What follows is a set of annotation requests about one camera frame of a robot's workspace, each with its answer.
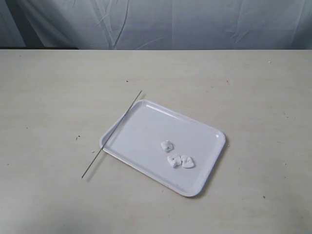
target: rectangular tray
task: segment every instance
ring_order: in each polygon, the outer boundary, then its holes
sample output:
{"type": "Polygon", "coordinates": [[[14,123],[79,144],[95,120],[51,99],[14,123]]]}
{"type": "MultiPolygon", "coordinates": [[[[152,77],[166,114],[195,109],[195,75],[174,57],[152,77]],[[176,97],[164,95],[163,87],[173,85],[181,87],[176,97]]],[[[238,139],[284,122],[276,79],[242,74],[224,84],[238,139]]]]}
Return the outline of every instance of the rectangular tray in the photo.
{"type": "MultiPolygon", "coordinates": [[[[120,119],[100,139],[100,147],[120,119]]],[[[139,100],[108,140],[104,151],[183,196],[203,188],[225,144],[224,134],[148,100],[139,100]],[[169,153],[160,146],[171,141],[169,153]],[[172,168],[167,156],[192,157],[195,167],[172,168]]]]}

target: small white piece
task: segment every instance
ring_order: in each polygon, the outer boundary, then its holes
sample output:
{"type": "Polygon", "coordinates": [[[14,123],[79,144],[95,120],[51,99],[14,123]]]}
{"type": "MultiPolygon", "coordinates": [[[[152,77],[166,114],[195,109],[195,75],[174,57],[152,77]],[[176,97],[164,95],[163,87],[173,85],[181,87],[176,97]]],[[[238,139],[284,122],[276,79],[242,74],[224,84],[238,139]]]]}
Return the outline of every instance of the small white piece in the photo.
{"type": "Polygon", "coordinates": [[[174,154],[174,155],[169,156],[169,157],[173,158],[176,161],[177,166],[180,166],[182,164],[180,155],[174,154]]]}
{"type": "Polygon", "coordinates": [[[168,159],[170,166],[172,166],[173,168],[177,166],[176,159],[173,156],[168,156],[167,159],[168,159]]]}
{"type": "Polygon", "coordinates": [[[181,161],[182,161],[182,162],[186,162],[187,158],[188,158],[188,157],[187,157],[186,155],[182,155],[182,156],[181,156],[181,161]]]}
{"type": "Polygon", "coordinates": [[[184,168],[192,168],[195,166],[191,157],[187,157],[183,155],[181,156],[181,160],[182,160],[182,167],[184,168]]]}
{"type": "Polygon", "coordinates": [[[174,149],[173,144],[168,140],[163,141],[160,145],[161,145],[162,149],[166,152],[169,152],[169,151],[174,149]]]}

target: white tray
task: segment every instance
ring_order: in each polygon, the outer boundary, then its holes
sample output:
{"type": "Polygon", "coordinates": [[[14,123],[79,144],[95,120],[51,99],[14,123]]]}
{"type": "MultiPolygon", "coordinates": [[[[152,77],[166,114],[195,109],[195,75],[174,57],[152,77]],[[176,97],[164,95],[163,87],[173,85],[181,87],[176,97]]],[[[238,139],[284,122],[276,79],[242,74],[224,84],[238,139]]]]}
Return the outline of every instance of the white tray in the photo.
{"type": "MultiPolygon", "coordinates": [[[[114,126],[99,141],[103,146],[114,126]]],[[[104,151],[183,196],[195,196],[203,188],[225,144],[224,134],[148,100],[139,100],[108,140],[104,151]],[[162,141],[175,149],[166,153],[162,141]],[[172,168],[167,156],[191,156],[195,167],[172,168]]]]}

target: white heart-shaped object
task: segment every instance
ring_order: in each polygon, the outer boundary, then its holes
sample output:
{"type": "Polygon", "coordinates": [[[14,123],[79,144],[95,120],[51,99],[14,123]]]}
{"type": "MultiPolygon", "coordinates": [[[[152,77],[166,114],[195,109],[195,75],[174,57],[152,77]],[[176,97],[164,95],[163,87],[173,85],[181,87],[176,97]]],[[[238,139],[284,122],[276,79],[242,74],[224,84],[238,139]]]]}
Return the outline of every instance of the white heart-shaped object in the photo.
{"type": "Polygon", "coordinates": [[[160,145],[162,149],[166,152],[169,152],[174,149],[174,145],[169,140],[163,141],[160,145]]]}
{"type": "Polygon", "coordinates": [[[168,159],[170,166],[172,166],[172,167],[177,166],[177,161],[176,161],[176,158],[174,158],[174,156],[168,156],[167,159],[168,159]]]}
{"type": "Polygon", "coordinates": [[[181,156],[181,160],[182,160],[182,167],[184,168],[192,168],[195,166],[191,157],[187,157],[183,155],[181,156]]]}

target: table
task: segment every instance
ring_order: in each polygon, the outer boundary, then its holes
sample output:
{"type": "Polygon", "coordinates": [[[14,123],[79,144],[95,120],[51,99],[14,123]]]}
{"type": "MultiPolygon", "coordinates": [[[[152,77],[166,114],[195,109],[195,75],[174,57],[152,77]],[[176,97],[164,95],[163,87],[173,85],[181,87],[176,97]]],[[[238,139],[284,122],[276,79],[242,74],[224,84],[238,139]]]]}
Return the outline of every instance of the table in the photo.
{"type": "Polygon", "coordinates": [[[311,233],[311,61],[312,51],[0,50],[0,233],[311,233]],[[226,134],[199,196],[104,153],[81,179],[141,89],[226,134]]]}

